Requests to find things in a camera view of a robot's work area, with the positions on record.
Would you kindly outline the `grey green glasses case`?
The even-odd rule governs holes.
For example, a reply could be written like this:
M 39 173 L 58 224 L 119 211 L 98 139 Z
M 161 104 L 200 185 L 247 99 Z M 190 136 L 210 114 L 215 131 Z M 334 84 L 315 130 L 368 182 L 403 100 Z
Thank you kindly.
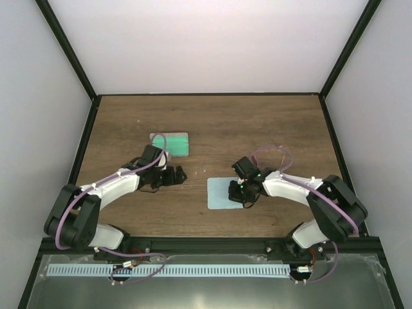
M 164 148 L 170 155 L 176 157 L 187 157 L 189 155 L 189 135 L 188 133 L 163 133 L 156 135 L 151 133 L 149 138 L 151 143 L 160 149 Z

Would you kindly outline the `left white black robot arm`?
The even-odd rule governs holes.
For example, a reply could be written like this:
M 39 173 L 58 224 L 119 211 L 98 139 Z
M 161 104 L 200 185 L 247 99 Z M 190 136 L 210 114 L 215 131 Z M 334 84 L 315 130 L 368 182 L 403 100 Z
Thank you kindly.
M 44 224 L 44 232 L 52 237 L 60 250 L 106 248 L 118 260 L 131 253 L 127 232 L 98 222 L 100 212 L 115 200 L 150 187 L 181 185 L 187 175 L 180 166 L 169 165 L 170 152 L 147 145 L 141 156 L 121 166 L 119 170 L 97 182 L 76 186 L 65 185 Z

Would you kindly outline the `light blue cleaning cloth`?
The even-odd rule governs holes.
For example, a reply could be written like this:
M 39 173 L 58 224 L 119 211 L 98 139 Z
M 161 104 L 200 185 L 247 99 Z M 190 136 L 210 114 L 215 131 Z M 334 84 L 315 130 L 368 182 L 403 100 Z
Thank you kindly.
M 207 180 L 207 207 L 209 210 L 242 209 L 241 203 L 229 200 L 229 185 L 237 178 L 209 178 Z

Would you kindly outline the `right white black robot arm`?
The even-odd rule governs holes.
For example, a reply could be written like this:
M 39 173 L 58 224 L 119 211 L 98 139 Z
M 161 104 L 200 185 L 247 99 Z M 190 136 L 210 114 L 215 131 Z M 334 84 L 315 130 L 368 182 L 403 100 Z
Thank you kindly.
M 275 169 L 259 169 L 246 156 L 232 165 L 238 179 L 229 183 L 229 200 L 247 209 L 260 197 L 284 198 L 306 205 L 314 218 L 296 226 L 283 247 L 293 259 L 301 259 L 313 245 L 343 242 L 359 233 L 368 217 L 365 206 L 336 175 L 302 178 Z

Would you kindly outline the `pink sunglasses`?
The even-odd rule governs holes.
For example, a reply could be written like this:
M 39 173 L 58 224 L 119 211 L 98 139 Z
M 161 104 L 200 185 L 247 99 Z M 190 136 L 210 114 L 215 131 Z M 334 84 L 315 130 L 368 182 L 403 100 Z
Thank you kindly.
M 258 167 L 259 169 L 263 170 L 263 166 L 260 164 L 259 159 L 258 159 L 258 155 L 261 153 L 266 153 L 269 151 L 279 151 L 282 152 L 282 158 L 281 161 L 279 163 L 278 166 L 278 170 L 280 170 L 281 172 L 286 171 L 287 169 L 289 169 L 291 166 L 293 166 L 294 164 L 294 157 L 291 154 L 291 152 L 287 149 L 285 149 L 283 146 L 281 145 L 267 145 L 267 146 L 263 146 L 258 148 L 257 150 L 253 151 L 250 154 L 250 159 L 252 161 L 252 163 Z

